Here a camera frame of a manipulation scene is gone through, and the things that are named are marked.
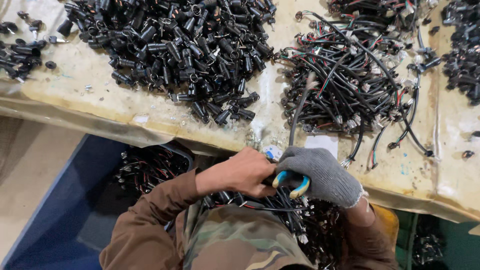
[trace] brown sleeve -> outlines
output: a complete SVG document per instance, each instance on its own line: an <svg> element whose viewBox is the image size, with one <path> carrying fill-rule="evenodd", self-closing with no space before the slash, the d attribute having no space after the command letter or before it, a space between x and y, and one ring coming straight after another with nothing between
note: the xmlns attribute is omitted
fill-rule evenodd
<svg viewBox="0 0 480 270"><path fill-rule="evenodd" d="M346 269L398 269L393 244L384 234L379 218L369 227L358 227L347 221L345 238L348 245Z"/></svg>
<svg viewBox="0 0 480 270"><path fill-rule="evenodd" d="M100 253L102 268L179 269L177 250L163 227L198 199L195 170L141 196L119 216L110 244Z"/></svg>

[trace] blue plastic bin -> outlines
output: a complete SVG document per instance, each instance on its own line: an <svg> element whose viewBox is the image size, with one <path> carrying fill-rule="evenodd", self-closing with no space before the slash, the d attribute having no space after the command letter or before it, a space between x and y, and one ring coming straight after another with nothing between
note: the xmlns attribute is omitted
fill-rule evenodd
<svg viewBox="0 0 480 270"><path fill-rule="evenodd" d="M128 145L86 135L42 199L0 269L101 269L98 255L126 205L99 207L110 172Z"/></svg>

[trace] worker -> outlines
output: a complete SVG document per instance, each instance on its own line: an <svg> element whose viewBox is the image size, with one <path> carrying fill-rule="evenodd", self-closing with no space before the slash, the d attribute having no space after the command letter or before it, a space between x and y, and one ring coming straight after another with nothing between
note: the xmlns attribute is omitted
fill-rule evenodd
<svg viewBox="0 0 480 270"><path fill-rule="evenodd" d="M361 184L323 148L289 147L278 165L246 147L229 160L161 183L119 216L100 254L108 270L310 270L294 236L270 211L228 204L195 214L195 202L222 190L261 198L276 189L262 184L275 171L311 179L308 197L344 208L347 257L342 269L396 269L392 244ZM171 237L164 226L176 218Z"/></svg>

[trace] gloved hand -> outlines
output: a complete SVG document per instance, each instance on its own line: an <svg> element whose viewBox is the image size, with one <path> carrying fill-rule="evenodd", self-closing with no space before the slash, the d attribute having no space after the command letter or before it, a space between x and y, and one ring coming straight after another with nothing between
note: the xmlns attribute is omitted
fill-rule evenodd
<svg viewBox="0 0 480 270"><path fill-rule="evenodd" d="M310 177L310 187L305 195L327 200L350 208L363 194L361 184L351 176L324 148L301 148L290 146L285 150L276 172L291 170ZM283 185L297 187L301 180L289 179Z"/></svg>

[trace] blue-yellow pliers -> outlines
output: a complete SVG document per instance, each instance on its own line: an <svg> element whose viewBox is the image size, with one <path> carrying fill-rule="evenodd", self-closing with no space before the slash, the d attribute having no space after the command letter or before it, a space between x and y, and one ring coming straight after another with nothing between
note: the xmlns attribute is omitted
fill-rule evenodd
<svg viewBox="0 0 480 270"><path fill-rule="evenodd" d="M277 174L277 176L273 180L272 187L277 188L280 185L280 183L282 183L285 179L290 177L297 177L300 175L301 174L296 173L294 171L281 171L279 174ZM302 196L305 193L305 191L307 191L309 186L310 186L310 177L304 175L301 185L296 189L292 190L292 192L290 192L290 199L296 199Z"/></svg>

